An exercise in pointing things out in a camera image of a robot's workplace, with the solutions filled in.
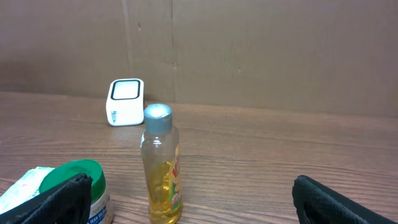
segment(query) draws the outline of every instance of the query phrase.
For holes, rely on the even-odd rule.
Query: plastic bottle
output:
[[[182,213],[178,129],[172,125],[172,110],[153,104],[144,110],[146,130],[141,138],[141,156],[153,224],[176,223]]]

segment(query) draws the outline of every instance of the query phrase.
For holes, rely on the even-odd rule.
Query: jar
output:
[[[93,179],[88,224],[110,224],[113,219],[113,206],[110,202],[109,189],[106,186],[104,172],[97,161],[81,159],[61,165],[44,177],[39,187],[39,192],[43,193],[81,173]]]

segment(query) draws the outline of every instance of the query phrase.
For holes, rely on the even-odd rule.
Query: yellow liquid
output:
[[[171,209],[169,170],[170,162],[167,161],[149,171],[149,177],[147,179],[149,218],[153,224],[176,223],[182,213],[182,198],[180,205],[174,210]]]

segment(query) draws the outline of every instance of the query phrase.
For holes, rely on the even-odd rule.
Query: bottle label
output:
[[[178,208],[181,202],[181,175],[180,175],[180,146],[175,149],[175,158],[171,163],[170,170],[169,200],[172,210]]]

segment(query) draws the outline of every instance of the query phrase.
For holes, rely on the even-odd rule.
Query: jar label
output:
[[[108,188],[103,195],[91,205],[87,224],[110,224],[113,219],[113,206],[110,202]]]
[[[181,202],[181,175],[180,175],[180,146],[175,149],[175,158],[169,170],[169,200],[172,210],[178,208]]]

